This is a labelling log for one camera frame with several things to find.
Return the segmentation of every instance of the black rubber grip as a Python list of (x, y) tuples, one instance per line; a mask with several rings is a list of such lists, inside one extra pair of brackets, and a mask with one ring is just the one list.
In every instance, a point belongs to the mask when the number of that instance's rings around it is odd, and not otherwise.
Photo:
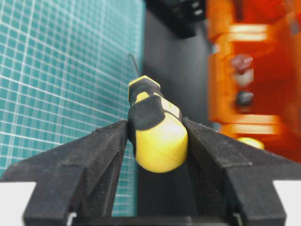
[(128, 88), (128, 101), (131, 105), (136, 102), (137, 95), (139, 93), (146, 92), (149, 96), (153, 96), (154, 93), (159, 94), (163, 97), (160, 86), (149, 79), (141, 79)]

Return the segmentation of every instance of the screwdriver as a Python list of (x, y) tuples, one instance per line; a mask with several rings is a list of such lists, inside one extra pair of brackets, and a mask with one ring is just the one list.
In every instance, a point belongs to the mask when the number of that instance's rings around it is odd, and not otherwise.
[(128, 85), (128, 138), (137, 163), (144, 169), (164, 173), (182, 165), (187, 156), (188, 134), (182, 113), (164, 99), (161, 86), (139, 70), (133, 55), (128, 59), (138, 77)]

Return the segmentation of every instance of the yellow screwdriver handle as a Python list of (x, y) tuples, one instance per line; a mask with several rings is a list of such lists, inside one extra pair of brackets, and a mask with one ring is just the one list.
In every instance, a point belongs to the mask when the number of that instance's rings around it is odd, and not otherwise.
[(164, 173), (186, 159), (188, 134), (182, 113), (164, 99), (160, 85), (146, 75), (129, 83), (128, 137), (144, 169)]

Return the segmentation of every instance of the black component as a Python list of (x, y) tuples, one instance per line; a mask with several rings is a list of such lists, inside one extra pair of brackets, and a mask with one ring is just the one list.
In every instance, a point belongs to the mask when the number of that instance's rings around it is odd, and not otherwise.
[(202, 214), (241, 216), (246, 226), (283, 226), (286, 214), (273, 180), (300, 180), (301, 164), (183, 119), (188, 164)]
[(27, 226), (63, 226), (73, 211), (110, 216), (126, 143), (123, 120), (10, 166), (0, 182), (37, 182), (24, 212)]
[(101, 218), (111, 215), (127, 122), (9, 167), (0, 182), (35, 181), (24, 212), (27, 226), (283, 226), (286, 214), (274, 180), (301, 180), (301, 164), (183, 119), (192, 182), (201, 217)]
[(180, 38), (195, 36), (191, 23), (205, 19), (205, 0), (146, 0), (146, 6)]
[(134, 146), (135, 157), (136, 130), (147, 130), (157, 126), (165, 119), (164, 112), (159, 96), (148, 97), (130, 107), (127, 115), (128, 139)]
[(238, 106), (250, 106), (253, 101), (254, 94), (249, 91), (239, 91), (236, 96), (236, 104)]
[(131, 103), (131, 105), (136, 102), (137, 95), (142, 92), (146, 92), (149, 96), (153, 96), (154, 93), (157, 93), (163, 97), (159, 85), (149, 79), (141, 79), (130, 85), (128, 88), (128, 101)]
[(78, 218), (74, 226), (230, 226), (222, 218), (209, 217), (136, 217)]

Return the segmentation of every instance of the textured black plastic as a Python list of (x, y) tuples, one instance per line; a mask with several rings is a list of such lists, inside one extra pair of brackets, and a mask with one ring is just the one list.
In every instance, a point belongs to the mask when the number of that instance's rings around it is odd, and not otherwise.
[(26, 225), (65, 225), (67, 214), (77, 210), (83, 217), (109, 216), (126, 143), (123, 120), (10, 166), (0, 182), (37, 182)]
[(301, 164), (188, 118), (183, 124), (189, 136), (188, 164), (199, 211), (219, 216), (236, 212), (246, 226), (283, 226), (286, 214), (273, 180), (300, 180)]

